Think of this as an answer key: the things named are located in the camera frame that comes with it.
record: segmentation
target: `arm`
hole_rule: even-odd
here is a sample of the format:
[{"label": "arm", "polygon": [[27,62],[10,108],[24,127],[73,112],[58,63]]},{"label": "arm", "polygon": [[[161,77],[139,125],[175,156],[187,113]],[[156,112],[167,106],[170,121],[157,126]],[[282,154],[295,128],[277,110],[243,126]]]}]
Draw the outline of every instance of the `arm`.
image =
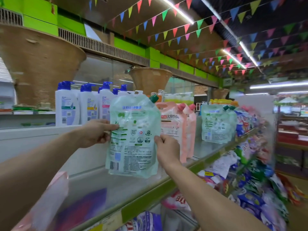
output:
[{"label": "arm", "polygon": [[94,120],[26,154],[0,164],[0,230],[10,231],[46,190],[55,174],[80,147],[110,140],[118,125]]},{"label": "arm", "polygon": [[180,146],[170,137],[156,136],[157,158],[174,180],[195,214],[202,231],[267,231],[268,228],[248,211],[242,209],[207,185],[179,161]]}]

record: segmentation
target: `green cap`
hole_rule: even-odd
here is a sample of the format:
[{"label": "green cap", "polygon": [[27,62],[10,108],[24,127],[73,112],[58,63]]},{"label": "green cap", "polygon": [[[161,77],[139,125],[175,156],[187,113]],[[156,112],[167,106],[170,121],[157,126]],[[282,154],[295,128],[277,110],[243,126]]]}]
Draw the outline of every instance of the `green cap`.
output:
[{"label": "green cap", "polygon": [[152,101],[152,103],[155,103],[156,101],[158,101],[159,97],[156,94],[154,94],[150,96],[149,99]]}]

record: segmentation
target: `barcode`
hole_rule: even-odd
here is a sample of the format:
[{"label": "barcode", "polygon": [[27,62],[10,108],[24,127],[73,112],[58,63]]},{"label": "barcode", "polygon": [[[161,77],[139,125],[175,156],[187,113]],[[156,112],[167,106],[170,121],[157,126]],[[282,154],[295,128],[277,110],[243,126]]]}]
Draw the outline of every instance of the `barcode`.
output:
[{"label": "barcode", "polygon": [[119,163],[111,161],[110,162],[110,169],[119,170]]}]

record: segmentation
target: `circular icon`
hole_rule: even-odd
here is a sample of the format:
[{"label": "circular icon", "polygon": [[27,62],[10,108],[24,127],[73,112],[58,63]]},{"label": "circular icon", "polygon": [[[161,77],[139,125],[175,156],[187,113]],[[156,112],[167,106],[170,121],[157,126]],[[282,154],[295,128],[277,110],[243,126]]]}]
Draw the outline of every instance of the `circular icon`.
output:
[{"label": "circular icon", "polygon": [[143,138],[142,137],[137,138],[137,142],[138,143],[142,143],[143,142]]}]

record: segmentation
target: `person's right hand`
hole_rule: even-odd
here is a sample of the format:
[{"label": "person's right hand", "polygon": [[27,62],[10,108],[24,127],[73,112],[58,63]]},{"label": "person's right hand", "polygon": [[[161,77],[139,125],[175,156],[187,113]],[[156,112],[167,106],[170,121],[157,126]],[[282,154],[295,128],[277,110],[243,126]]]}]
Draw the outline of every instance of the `person's right hand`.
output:
[{"label": "person's right hand", "polygon": [[169,136],[155,136],[157,144],[157,159],[161,166],[168,171],[174,165],[181,165],[180,162],[180,145],[178,141]]}]

